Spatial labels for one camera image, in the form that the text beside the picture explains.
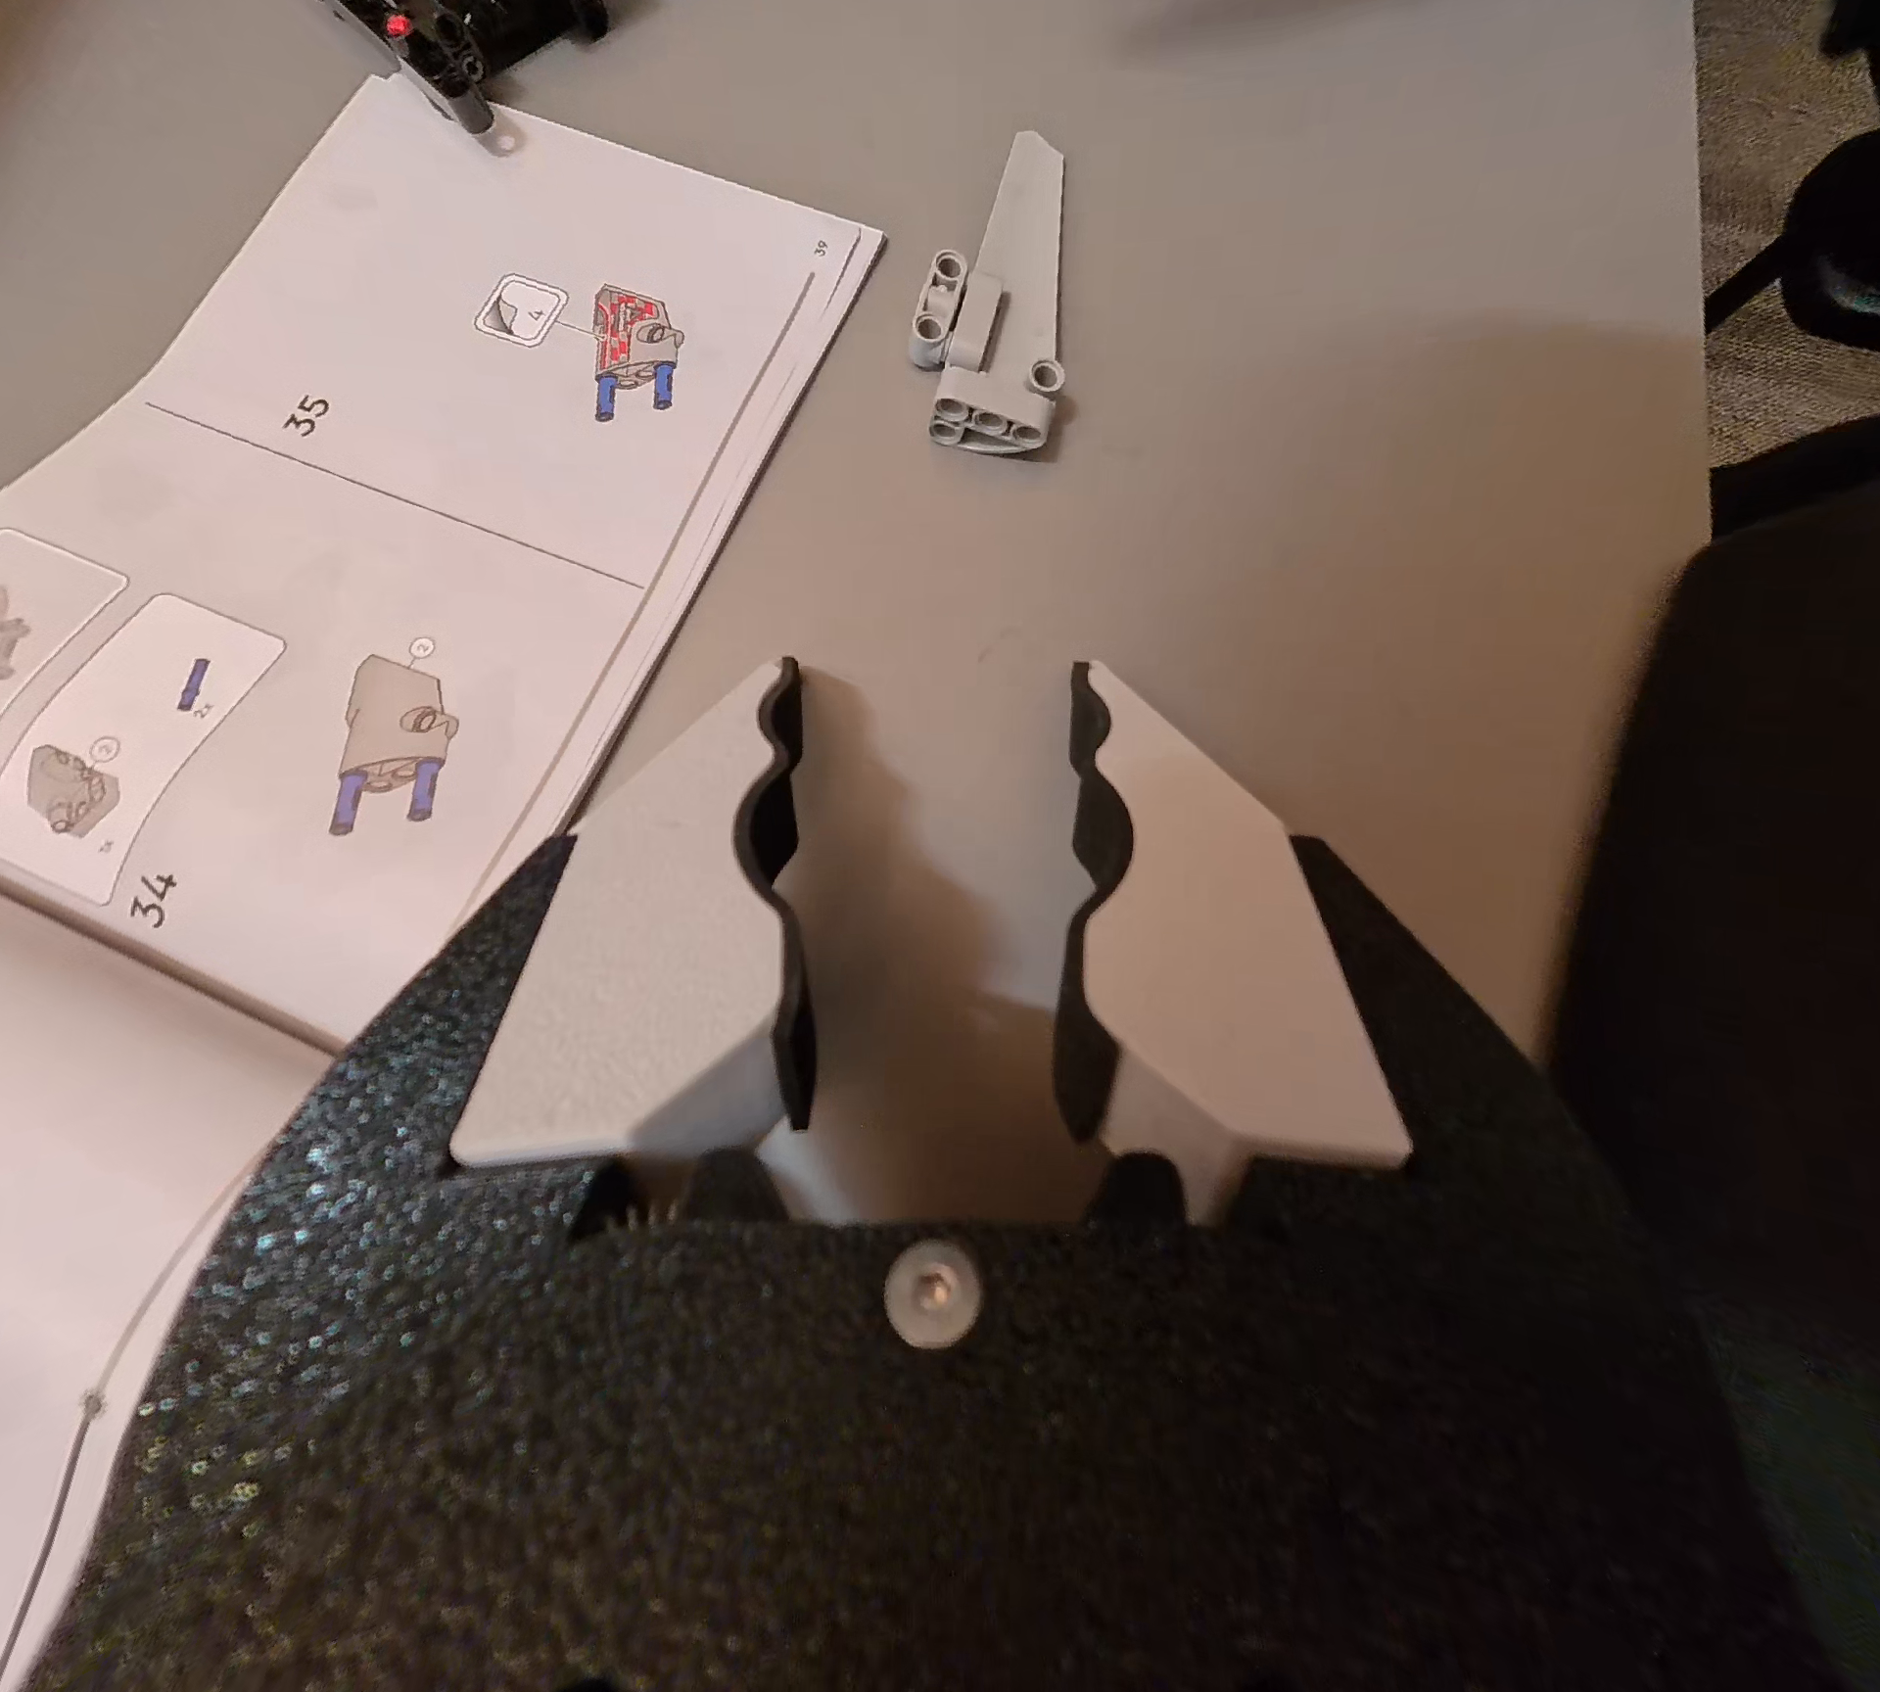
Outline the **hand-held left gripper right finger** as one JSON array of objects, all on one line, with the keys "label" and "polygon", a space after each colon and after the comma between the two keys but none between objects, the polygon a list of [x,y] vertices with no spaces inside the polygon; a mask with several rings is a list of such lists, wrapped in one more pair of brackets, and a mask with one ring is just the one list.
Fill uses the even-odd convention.
[{"label": "hand-held left gripper right finger", "polygon": [[1078,1144],[1218,1225],[1256,1162],[1414,1152],[1284,821],[1115,668],[1070,668],[1072,856],[1049,1081]]}]

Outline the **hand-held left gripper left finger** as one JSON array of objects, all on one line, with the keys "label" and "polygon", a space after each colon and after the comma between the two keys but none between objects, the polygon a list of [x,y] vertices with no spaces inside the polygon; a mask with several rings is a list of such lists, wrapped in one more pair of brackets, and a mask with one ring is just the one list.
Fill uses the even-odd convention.
[{"label": "hand-held left gripper left finger", "polygon": [[461,1173],[623,1170],[671,1216],[786,1218],[755,1159],[815,1102],[804,674],[764,663],[589,806],[449,1138]]}]

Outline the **grey toy brick part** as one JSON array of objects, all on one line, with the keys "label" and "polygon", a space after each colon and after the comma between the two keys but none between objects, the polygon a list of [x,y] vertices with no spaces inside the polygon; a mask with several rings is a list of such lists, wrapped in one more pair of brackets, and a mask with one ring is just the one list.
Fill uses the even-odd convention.
[{"label": "grey toy brick part", "polygon": [[935,376],[929,439],[1021,457],[1052,429],[1058,354],[1065,158],[1038,131],[1010,148],[978,254],[934,254],[909,322],[909,360]]}]

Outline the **grey desk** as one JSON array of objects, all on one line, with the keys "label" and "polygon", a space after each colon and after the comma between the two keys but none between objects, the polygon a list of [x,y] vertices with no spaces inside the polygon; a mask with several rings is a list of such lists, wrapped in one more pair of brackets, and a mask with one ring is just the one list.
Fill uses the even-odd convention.
[{"label": "grey desk", "polygon": [[[805,666],[828,1216],[1067,1216],[1073,661],[1326,837],[1522,1047],[1705,529],[1688,0],[611,0],[503,98],[883,233],[614,784]],[[4,479],[126,397],[370,81],[314,0],[4,0]],[[1065,158],[1054,422],[929,439],[934,254]]]}]

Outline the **black office chair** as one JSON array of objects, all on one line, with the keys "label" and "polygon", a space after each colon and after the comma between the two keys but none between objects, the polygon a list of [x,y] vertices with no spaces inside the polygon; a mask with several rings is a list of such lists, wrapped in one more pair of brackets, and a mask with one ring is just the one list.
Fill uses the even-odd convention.
[{"label": "black office chair", "polygon": [[1596,833],[1546,1069],[1875,1687],[1877,420],[1725,465]]}]

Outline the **white instruction booklet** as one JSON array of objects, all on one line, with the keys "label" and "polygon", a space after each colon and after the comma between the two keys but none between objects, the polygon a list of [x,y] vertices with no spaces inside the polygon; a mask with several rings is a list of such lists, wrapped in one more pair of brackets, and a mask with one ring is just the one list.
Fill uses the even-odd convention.
[{"label": "white instruction booklet", "polygon": [[572,821],[883,242],[370,79],[4,489],[4,1687],[232,1197]]}]

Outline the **black chair base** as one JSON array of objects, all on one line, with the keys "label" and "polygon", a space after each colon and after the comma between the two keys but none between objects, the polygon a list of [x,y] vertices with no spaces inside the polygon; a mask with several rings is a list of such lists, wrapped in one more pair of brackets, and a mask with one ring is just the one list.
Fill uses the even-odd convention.
[{"label": "black chair base", "polygon": [[1780,235],[1705,292],[1705,336],[1768,289],[1801,333],[1877,348],[1877,130],[1832,148],[1798,184]]}]

